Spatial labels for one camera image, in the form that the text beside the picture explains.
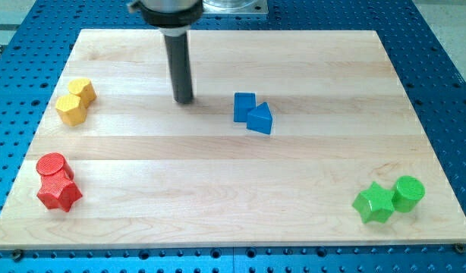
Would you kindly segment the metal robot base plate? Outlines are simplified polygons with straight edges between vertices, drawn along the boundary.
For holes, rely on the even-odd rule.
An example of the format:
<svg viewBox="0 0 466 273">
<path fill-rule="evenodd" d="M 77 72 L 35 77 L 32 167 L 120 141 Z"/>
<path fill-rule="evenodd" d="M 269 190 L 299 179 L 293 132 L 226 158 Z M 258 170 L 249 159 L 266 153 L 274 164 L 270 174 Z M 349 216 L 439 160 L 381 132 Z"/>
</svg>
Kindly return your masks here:
<svg viewBox="0 0 466 273">
<path fill-rule="evenodd" d="M 207 14 L 268 14 L 267 0 L 203 0 L 204 12 Z"/>
</svg>

